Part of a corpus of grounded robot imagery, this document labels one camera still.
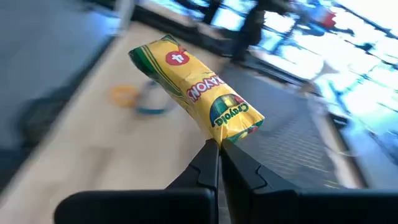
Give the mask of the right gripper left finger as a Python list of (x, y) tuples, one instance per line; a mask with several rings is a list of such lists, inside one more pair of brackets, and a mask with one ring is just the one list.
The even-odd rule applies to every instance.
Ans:
[(57, 205), (54, 224), (218, 224), (218, 157), (208, 139), (165, 189), (72, 194)]

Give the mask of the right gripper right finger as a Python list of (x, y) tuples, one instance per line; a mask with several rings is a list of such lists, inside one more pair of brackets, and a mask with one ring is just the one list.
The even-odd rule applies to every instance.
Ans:
[(232, 224), (398, 224), (398, 192), (303, 189), (229, 140), (221, 145)]

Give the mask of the black perforated metal shelf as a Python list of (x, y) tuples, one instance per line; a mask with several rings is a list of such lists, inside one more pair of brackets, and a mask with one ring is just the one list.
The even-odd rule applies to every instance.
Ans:
[(318, 102), (231, 64), (219, 76), (265, 117), (242, 150), (302, 188), (360, 188)]

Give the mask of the thin dark rubber band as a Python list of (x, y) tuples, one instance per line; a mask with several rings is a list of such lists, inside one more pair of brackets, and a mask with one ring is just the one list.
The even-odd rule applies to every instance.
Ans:
[(149, 96), (149, 93), (152, 89), (157, 88), (160, 86), (156, 81), (150, 80), (147, 81), (142, 89), (139, 91), (139, 93), (136, 96), (136, 102), (135, 102), (135, 112), (139, 114), (144, 114), (144, 115), (151, 115), (151, 116), (158, 116), (165, 114), (169, 112), (170, 110), (174, 109), (176, 107), (176, 102), (169, 97), (169, 99), (166, 101), (166, 104), (163, 108), (149, 108), (144, 106), (142, 103), (144, 99), (146, 99)]

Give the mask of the small yellow crayon pack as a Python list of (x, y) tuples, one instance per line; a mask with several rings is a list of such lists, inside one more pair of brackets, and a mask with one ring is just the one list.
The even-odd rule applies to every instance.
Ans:
[(130, 50), (129, 56), (218, 144), (225, 139), (236, 142), (246, 137), (265, 119), (171, 35)]

